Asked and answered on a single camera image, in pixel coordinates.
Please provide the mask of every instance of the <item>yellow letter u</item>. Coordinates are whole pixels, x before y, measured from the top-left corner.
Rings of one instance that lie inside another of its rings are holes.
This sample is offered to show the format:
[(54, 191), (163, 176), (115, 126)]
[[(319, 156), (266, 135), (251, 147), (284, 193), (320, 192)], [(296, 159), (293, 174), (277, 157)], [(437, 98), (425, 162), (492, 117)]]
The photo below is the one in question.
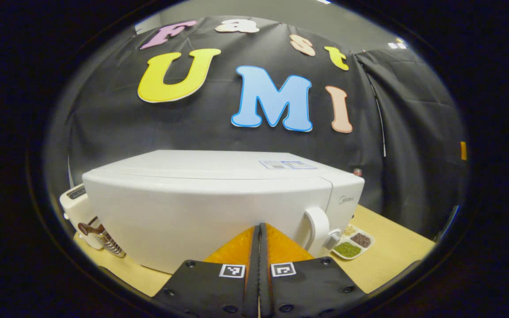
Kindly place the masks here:
[(190, 72), (178, 84), (164, 84), (164, 75), (172, 61), (181, 53), (167, 53), (148, 60), (149, 67), (139, 83), (139, 97), (147, 102), (169, 102), (192, 95), (204, 84), (212, 58), (221, 53), (218, 49), (200, 49), (190, 52), (194, 57)]

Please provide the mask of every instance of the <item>blue letter m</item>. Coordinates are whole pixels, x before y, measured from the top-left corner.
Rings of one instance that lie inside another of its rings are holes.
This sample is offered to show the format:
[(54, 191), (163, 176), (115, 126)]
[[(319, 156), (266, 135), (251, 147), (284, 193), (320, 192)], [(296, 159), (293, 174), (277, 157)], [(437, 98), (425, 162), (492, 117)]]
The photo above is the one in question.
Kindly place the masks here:
[(260, 102), (266, 121), (275, 127), (288, 106), (288, 116), (282, 124), (295, 131), (311, 131), (309, 121), (308, 90), (311, 82), (301, 76), (288, 77), (280, 91), (268, 73), (260, 67), (239, 66), (237, 73), (243, 77), (243, 92), (239, 112), (231, 117), (231, 123), (239, 127), (259, 127), (262, 117), (256, 113)]

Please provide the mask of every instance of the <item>white microwave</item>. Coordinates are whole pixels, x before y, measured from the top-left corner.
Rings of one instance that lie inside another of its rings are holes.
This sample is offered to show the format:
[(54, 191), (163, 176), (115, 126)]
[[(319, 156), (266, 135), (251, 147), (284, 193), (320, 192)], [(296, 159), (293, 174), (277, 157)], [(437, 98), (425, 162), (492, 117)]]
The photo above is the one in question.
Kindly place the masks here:
[(82, 176), (91, 209), (143, 266), (174, 273), (266, 222), (314, 257), (351, 220), (364, 179), (289, 153), (159, 150)]

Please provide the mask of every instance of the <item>microwave door handle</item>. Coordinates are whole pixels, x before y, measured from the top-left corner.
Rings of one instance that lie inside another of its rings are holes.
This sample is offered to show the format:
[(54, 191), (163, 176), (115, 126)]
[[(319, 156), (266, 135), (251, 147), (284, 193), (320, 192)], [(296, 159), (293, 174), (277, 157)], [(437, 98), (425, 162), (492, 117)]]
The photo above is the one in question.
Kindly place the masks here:
[(304, 214), (310, 223), (309, 241), (305, 245), (305, 250), (313, 257), (319, 257), (321, 247), (329, 235), (329, 219), (325, 212), (320, 208), (309, 208)]

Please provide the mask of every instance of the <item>wooden table surface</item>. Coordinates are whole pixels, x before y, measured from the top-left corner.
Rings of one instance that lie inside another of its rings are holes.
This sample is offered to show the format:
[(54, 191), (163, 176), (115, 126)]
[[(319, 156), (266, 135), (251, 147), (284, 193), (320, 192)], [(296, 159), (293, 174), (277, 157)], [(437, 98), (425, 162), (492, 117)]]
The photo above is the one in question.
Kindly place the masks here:
[[(334, 253), (331, 257), (366, 293), (400, 274), (412, 262), (424, 258), (435, 244), (361, 205), (357, 206), (350, 224), (372, 235), (375, 239), (373, 246), (353, 260), (343, 260)], [(171, 276), (141, 266), (129, 255), (118, 258), (105, 250), (97, 251), (77, 235), (74, 241), (94, 263), (148, 296), (154, 296)]]

